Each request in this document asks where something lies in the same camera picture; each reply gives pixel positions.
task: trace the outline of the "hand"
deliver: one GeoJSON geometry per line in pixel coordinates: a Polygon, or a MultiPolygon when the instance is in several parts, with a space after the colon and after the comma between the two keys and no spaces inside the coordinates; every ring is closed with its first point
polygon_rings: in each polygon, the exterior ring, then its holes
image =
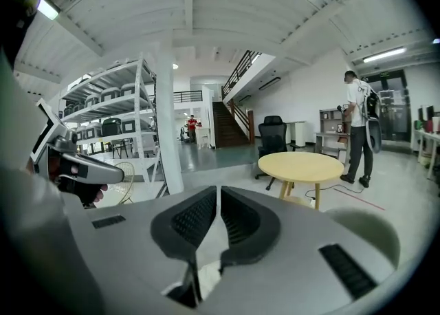
{"type": "MultiPolygon", "coordinates": [[[[49,179],[51,181],[54,181],[59,176],[59,168],[60,168],[60,162],[61,162],[60,160],[61,159],[59,157],[50,157],[49,158],[48,171],[49,171],[49,179]]],[[[71,167],[71,173],[74,175],[78,174],[78,166],[73,165],[71,167]]],[[[109,186],[107,186],[106,184],[101,186],[100,190],[96,193],[96,198],[95,198],[94,202],[99,202],[100,200],[102,200],[104,198],[103,191],[107,191],[108,188],[109,188],[109,186]]]]}

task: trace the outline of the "shoe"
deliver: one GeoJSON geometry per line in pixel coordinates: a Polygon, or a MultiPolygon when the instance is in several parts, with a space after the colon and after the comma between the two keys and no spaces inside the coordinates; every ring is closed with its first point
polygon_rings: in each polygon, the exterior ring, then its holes
{"type": "Polygon", "coordinates": [[[359,178],[359,183],[361,183],[364,188],[368,188],[370,186],[370,178],[365,175],[364,177],[359,178]]]}
{"type": "Polygon", "coordinates": [[[351,180],[348,175],[341,175],[340,179],[350,184],[353,184],[355,182],[354,180],[351,180]]]}

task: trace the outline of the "dark pants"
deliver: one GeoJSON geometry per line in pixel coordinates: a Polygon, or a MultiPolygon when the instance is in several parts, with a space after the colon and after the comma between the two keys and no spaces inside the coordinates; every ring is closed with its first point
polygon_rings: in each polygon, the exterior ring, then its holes
{"type": "Polygon", "coordinates": [[[190,137],[190,142],[195,142],[195,129],[188,130],[188,136],[190,137]]]}
{"type": "Polygon", "coordinates": [[[362,154],[362,148],[364,149],[364,175],[371,176],[373,170],[373,152],[371,151],[368,142],[366,141],[366,129],[365,127],[351,127],[350,131],[350,169],[347,176],[350,180],[354,180],[356,171],[359,167],[360,157],[362,154]]]}

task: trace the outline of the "white t-shirt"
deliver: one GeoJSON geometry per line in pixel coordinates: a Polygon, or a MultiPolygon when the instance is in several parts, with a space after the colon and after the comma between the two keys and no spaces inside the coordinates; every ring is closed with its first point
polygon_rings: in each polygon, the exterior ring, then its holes
{"type": "Polygon", "coordinates": [[[359,79],[354,79],[351,84],[347,85],[347,100],[349,102],[356,103],[356,107],[351,113],[352,127],[365,127],[366,118],[362,116],[361,110],[364,104],[365,96],[369,96],[370,91],[370,85],[359,79]]]}

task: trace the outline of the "metal railing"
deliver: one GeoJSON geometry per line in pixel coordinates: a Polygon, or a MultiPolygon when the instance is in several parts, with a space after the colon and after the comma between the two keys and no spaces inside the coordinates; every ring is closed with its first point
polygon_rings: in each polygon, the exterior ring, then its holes
{"type": "Polygon", "coordinates": [[[261,55],[261,52],[246,51],[239,64],[235,67],[225,86],[222,87],[221,95],[223,98],[229,94],[229,91],[238,83],[241,77],[248,71],[250,66],[261,55]]]}
{"type": "MultiPolygon", "coordinates": [[[[151,102],[156,103],[155,95],[150,95],[149,97],[151,102]]],[[[173,97],[174,97],[174,103],[203,101],[201,90],[179,91],[173,93],[173,97]]]]}
{"type": "Polygon", "coordinates": [[[240,120],[243,126],[246,128],[246,136],[249,139],[250,144],[255,144],[255,129],[254,129],[254,112],[247,111],[245,113],[240,107],[238,107],[233,100],[228,102],[229,110],[232,117],[238,122],[240,120]]]}

